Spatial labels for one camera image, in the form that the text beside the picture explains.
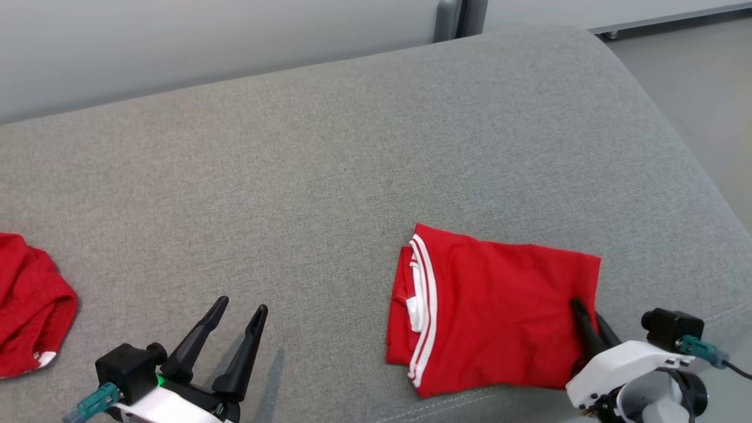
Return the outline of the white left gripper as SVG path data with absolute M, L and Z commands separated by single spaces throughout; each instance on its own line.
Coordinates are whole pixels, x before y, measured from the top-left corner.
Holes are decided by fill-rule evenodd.
M 213 393 L 195 385 L 180 385 L 193 379 L 193 367 L 209 334 L 220 323 L 229 304 L 228 296 L 219 297 L 210 310 L 185 335 L 177 348 L 160 366 L 164 381 L 140 401 L 131 405 L 115 404 L 115 421 L 119 422 L 239 422 L 240 402 L 244 401 L 261 336 L 268 317 L 262 304 L 244 331 L 241 345 L 226 371 L 212 383 Z

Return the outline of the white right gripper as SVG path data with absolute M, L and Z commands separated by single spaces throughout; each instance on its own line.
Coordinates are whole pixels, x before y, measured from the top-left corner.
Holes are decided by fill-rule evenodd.
M 573 371 L 580 372 L 567 383 L 566 393 L 577 409 L 594 406 L 600 397 L 658 368 L 679 368 L 683 362 L 682 354 L 648 342 L 629 340 L 621 344 L 623 341 L 599 313 L 598 325 L 593 325 L 593 316 L 578 297 L 570 300 L 570 307 L 582 354 L 573 366 Z

